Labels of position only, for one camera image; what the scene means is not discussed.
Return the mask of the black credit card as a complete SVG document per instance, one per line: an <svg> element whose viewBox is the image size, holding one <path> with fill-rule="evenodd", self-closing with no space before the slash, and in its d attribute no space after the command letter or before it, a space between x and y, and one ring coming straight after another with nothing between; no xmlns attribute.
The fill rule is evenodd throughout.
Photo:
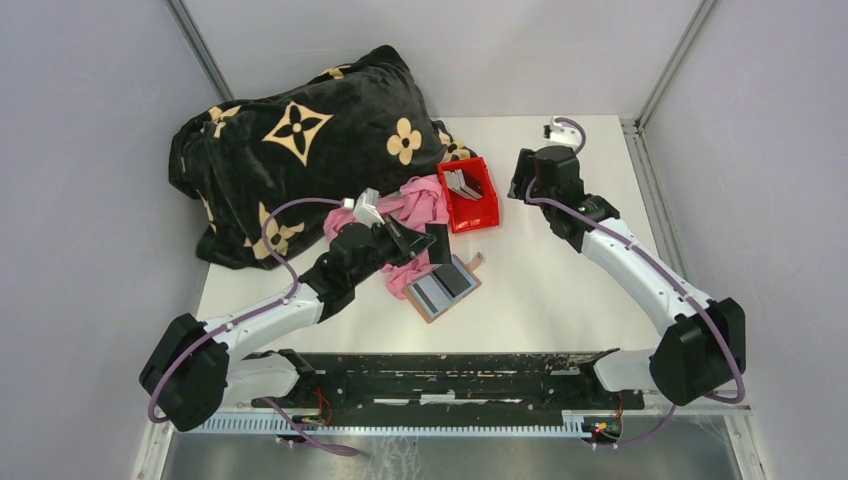
<svg viewBox="0 0 848 480"><path fill-rule="evenodd" d="M453 260L450 264L441 264L434 269L433 275L438 285L451 299L459 299L480 286L480 282L472 275L466 266Z"/></svg>
<svg viewBox="0 0 848 480"><path fill-rule="evenodd" d="M425 232L435 238L435 241L428 247L429 262L433 265L450 264L452 252L448 225L428 223L425 226Z"/></svg>

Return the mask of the tan leather card holder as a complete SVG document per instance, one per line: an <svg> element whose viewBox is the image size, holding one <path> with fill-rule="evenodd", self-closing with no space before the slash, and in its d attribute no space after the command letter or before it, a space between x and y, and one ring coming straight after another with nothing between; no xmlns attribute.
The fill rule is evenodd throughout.
<svg viewBox="0 0 848 480"><path fill-rule="evenodd" d="M475 270L483 262L484 256L480 252L469 262L453 255L449 263L439 264L430 273L406 286L404 296L422 319L431 324L481 286Z"/></svg>

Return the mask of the red plastic bin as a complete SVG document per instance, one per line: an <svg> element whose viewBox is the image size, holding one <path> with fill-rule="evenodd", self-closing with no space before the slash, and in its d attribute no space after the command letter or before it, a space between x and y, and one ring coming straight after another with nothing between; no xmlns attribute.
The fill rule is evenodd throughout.
<svg viewBox="0 0 848 480"><path fill-rule="evenodd" d="M475 189L481 193L482 198L471 200L451 191L445 175L454 171L472 178L476 182ZM440 163L438 177L446 199L449 225L454 234L494 228L501 224L497 191L482 157Z"/></svg>

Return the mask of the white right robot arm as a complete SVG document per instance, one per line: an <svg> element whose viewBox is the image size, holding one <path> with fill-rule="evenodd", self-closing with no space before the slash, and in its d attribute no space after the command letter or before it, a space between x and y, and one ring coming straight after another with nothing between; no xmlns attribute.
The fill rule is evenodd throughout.
<svg viewBox="0 0 848 480"><path fill-rule="evenodd" d="M611 350L592 360L593 371L577 382L585 405L602 408L624 390L657 391L676 406L745 399L742 306L712 298L652 254L608 200L586 192L572 148L521 150L509 196L539 207L551 231L610 275L660 336L654 349Z"/></svg>

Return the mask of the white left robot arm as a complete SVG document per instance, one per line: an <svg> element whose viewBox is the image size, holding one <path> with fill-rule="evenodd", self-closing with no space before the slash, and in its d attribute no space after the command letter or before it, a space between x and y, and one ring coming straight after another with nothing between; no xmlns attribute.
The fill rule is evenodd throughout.
<svg viewBox="0 0 848 480"><path fill-rule="evenodd" d="M190 313L174 318L139 375L150 396L149 420L186 432L239 402L271 397L307 404L314 379L289 355L261 347L335 316L369 277L410 263L438 242L434 228L418 232L391 218L373 226L350 223L288 290L206 320Z"/></svg>

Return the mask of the stack of credit cards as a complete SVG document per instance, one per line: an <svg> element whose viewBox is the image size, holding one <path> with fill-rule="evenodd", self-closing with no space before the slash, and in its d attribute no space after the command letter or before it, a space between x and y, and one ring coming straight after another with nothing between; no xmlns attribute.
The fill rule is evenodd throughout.
<svg viewBox="0 0 848 480"><path fill-rule="evenodd" d="M479 201L483 198L483 189L479 181L463 170L443 172L448 189L462 198Z"/></svg>

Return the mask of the pink cloth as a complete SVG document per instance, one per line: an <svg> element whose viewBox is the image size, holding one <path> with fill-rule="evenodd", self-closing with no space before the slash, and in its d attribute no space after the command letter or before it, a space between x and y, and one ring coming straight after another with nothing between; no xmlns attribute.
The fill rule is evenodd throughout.
<svg viewBox="0 0 848 480"><path fill-rule="evenodd" d="M343 226L357 220L354 210L347 208L348 204L345 200L342 207L328 213L323 225L328 242L338 236ZM436 175L413 177L398 191L378 198L374 205L380 214L391 215L407 228L418 232L424 232L428 224L446 225L450 219L446 197ZM429 254L424 252L406 265L386 265L381 272L387 275L387 290L403 300L403 290L433 269Z"/></svg>

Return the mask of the black floral blanket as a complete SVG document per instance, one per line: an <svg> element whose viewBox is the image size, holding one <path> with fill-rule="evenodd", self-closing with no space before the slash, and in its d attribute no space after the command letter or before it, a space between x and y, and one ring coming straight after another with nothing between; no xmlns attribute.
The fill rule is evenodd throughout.
<svg viewBox="0 0 848 480"><path fill-rule="evenodd" d="M322 236L332 201L392 194L472 156L383 45L286 92L189 119L172 138L168 180L206 211L199 259L270 270Z"/></svg>

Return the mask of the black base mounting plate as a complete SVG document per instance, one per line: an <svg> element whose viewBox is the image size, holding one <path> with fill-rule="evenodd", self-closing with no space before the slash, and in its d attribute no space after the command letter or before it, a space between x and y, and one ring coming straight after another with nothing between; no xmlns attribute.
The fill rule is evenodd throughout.
<svg viewBox="0 0 848 480"><path fill-rule="evenodd" d="M331 426L559 426L564 411L642 410L642 394L605 390L596 353L302 353L307 368L276 398L286 412L321 410Z"/></svg>

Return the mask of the aluminium frame rails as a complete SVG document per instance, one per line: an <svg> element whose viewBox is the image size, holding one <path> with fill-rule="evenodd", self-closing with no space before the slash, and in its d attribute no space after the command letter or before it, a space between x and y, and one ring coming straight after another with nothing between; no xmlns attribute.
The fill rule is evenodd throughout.
<svg viewBox="0 0 848 480"><path fill-rule="evenodd" d="M623 404L640 408L641 387L604 387L589 367L559 374L544 367L517 371L387 370L377 368L291 370L262 367L227 378L223 371L174 373L150 378L152 411L182 430L195 428L230 404L258 404L265 397L285 406L323 398L336 406L383 400L551 403L565 408L600 409Z"/></svg>

